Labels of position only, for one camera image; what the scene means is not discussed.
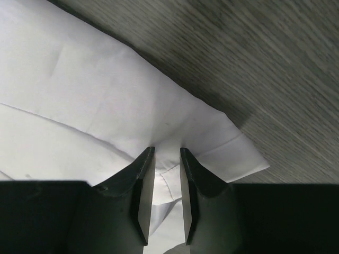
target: white cloth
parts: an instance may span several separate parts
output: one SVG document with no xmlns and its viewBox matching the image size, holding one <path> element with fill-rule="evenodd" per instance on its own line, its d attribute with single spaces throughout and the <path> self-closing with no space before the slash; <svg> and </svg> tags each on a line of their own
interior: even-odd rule
<svg viewBox="0 0 339 254">
<path fill-rule="evenodd" d="M 45 0 L 0 1 L 4 176 L 95 185 L 147 146 L 156 147 L 154 206 L 181 197 L 180 147 L 226 182 L 268 167 L 224 113 L 126 45 Z"/>
<path fill-rule="evenodd" d="M 164 253 L 185 242 L 184 216 L 182 201 L 174 201 L 159 205 L 159 210 L 171 207 L 171 211 L 162 218 L 161 224 L 148 240 L 148 246 L 144 247 L 144 254 Z"/>
</svg>

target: gray wood grain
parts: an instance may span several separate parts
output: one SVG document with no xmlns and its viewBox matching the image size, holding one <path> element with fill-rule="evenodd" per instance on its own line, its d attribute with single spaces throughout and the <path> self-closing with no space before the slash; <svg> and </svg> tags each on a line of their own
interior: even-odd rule
<svg viewBox="0 0 339 254">
<path fill-rule="evenodd" d="M 339 1 L 57 4 L 225 112 L 271 164 L 240 181 L 339 182 Z"/>
</svg>

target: white fabric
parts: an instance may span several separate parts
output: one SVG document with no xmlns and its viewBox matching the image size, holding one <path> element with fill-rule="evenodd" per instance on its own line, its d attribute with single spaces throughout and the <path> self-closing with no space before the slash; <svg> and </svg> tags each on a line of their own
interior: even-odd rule
<svg viewBox="0 0 339 254">
<path fill-rule="evenodd" d="M 160 206 L 171 205 L 174 205 L 174 207 L 171 209 L 168 216 L 163 218 L 161 225 L 149 238 L 148 246 L 144 247 L 144 254 L 164 253 L 165 251 L 174 248 L 178 244 L 185 242 L 182 201 L 174 201 Z"/>
<path fill-rule="evenodd" d="M 268 167 L 224 113 L 124 44 L 47 1 L 0 1 L 0 179 L 95 185 L 147 146 L 157 208 L 181 197 L 180 147 L 226 182 Z"/>
</svg>

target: wooden surface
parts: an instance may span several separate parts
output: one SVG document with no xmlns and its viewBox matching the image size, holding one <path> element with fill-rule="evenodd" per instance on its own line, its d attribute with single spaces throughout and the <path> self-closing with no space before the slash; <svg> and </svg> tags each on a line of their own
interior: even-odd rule
<svg viewBox="0 0 339 254">
<path fill-rule="evenodd" d="M 271 164 L 240 181 L 339 182 L 339 1 L 57 2 L 225 112 Z"/>
</svg>

